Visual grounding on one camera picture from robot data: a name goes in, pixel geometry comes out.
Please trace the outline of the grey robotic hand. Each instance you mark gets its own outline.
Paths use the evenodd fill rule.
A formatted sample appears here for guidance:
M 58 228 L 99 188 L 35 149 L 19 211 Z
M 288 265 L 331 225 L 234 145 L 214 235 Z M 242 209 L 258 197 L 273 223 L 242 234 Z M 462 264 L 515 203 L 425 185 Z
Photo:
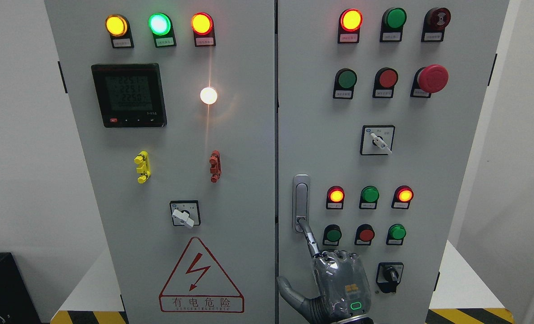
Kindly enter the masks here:
M 371 291 L 359 255 L 345 250 L 319 250 L 308 222 L 300 218 L 298 225 L 308 242 L 320 296 L 308 299 L 279 276 L 281 297 L 310 324 L 372 324 L 372 318 L 367 316 Z

